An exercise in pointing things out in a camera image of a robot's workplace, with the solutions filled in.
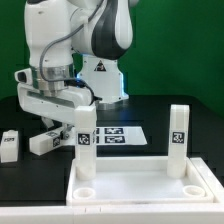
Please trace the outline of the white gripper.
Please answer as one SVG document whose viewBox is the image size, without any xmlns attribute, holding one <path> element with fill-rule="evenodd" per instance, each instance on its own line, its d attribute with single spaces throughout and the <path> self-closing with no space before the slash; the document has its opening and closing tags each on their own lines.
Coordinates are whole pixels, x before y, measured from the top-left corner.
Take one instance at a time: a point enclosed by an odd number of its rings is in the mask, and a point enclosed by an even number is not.
<svg viewBox="0 0 224 224">
<path fill-rule="evenodd" d="M 56 97 L 44 96 L 30 85 L 19 83 L 18 99 L 21 108 L 29 113 L 41 116 L 47 130 L 54 126 L 52 120 L 66 123 L 62 126 L 60 138 L 68 140 L 75 124 L 75 110 L 80 106 L 91 106 L 91 93 L 86 88 L 69 86 Z"/>
</svg>

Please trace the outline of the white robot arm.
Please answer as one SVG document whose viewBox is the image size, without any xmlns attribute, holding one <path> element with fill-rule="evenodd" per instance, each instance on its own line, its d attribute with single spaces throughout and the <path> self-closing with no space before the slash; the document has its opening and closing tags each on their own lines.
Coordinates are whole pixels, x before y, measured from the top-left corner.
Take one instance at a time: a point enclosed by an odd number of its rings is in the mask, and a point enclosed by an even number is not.
<svg viewBox="0 0 224 224">
<path fill-rule="evenodd" d="M 133 39 L 130 9 L 139 0 L 26 0 L 29 67 L 15 73 L 23 110 L 65 140 L 79 106 L 115 107 L 128 99 L 117 60 Z"/>
</svg>

